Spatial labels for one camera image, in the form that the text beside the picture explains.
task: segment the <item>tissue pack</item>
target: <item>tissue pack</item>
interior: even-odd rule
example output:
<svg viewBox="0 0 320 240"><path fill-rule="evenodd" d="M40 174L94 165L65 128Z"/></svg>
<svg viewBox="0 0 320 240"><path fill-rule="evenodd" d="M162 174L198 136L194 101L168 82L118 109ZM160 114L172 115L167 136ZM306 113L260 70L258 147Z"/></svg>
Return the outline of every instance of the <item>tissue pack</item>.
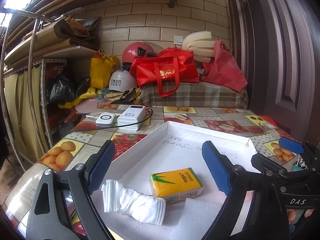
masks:
<svg viewBox="0 0 320 240"><path fill-rule="evenodd" d="M152 173L150 187L152 194L167 204L198 196L204 188L192 168Z"/></svg>

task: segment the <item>dark red bag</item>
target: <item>dark red bag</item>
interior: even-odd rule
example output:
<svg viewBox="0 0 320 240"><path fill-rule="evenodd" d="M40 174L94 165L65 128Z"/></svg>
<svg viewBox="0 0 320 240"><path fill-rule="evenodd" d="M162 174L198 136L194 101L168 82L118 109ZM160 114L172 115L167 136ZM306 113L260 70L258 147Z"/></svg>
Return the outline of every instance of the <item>dark red bag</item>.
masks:
<svg viewBox="0 0 320 240"><path fill-rule="evenodd" d="M209 63L202 63L204 75L202 75L201 80L238 92L244 89L248 83L235 58L222 40L215 42L213 51L214 58Z"/></svg>
<svg viewBox="0 0 320 240"><path fill-rule="evenodd" d="M193 60L193 52L167 48L157 57L135 57L130 67L130 74L137 78L139 87L157 82L159 95L166 97L174 93L181 82L199 82L199 75ZM176 87L163 92L162 80L174 80Z"/></svg>

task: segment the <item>brown door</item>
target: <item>brown door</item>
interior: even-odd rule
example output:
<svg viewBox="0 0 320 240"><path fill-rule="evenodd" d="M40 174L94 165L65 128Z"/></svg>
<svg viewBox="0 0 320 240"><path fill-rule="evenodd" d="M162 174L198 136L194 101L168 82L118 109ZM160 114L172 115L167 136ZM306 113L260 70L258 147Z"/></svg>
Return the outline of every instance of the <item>brown door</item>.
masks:
<svg viewBox="0 0 320 240"><path fill-rule="evenodd" d="M260 0L269 48L268 87L264 114L303 140L314 89L314 49L301 0Z"/></svg>

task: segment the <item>wall switch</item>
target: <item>wall switch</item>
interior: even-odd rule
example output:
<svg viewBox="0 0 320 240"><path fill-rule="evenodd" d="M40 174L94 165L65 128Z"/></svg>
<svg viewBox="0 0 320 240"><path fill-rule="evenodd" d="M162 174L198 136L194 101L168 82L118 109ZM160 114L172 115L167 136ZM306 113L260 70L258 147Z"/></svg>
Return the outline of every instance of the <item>wall switch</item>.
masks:
<svg viewBox="0 0 320 240"><path fill-rule="evenodd" d="M183 43L183 36L174 36L173 37L173 44L182 45L182 43Z"/></svg>

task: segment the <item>plaid blanket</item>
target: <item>plaid blanket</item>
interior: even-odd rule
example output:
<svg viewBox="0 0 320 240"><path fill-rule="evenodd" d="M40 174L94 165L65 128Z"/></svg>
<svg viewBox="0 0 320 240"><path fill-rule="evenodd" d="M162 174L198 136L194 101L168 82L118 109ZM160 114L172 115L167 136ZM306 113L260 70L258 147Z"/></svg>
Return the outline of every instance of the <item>plaid blanket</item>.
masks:
<svg viewBox="0 0 320 240"><path fill-rule="evenodd" d="M172 90L175 83L162 82L163 91ZM181 82L179 89L170 96L161 97L156 83L144 85L141 92L144 105L149 106L193 106L247 109L248 95L245 89L240 92L209 83Z"/></svg>

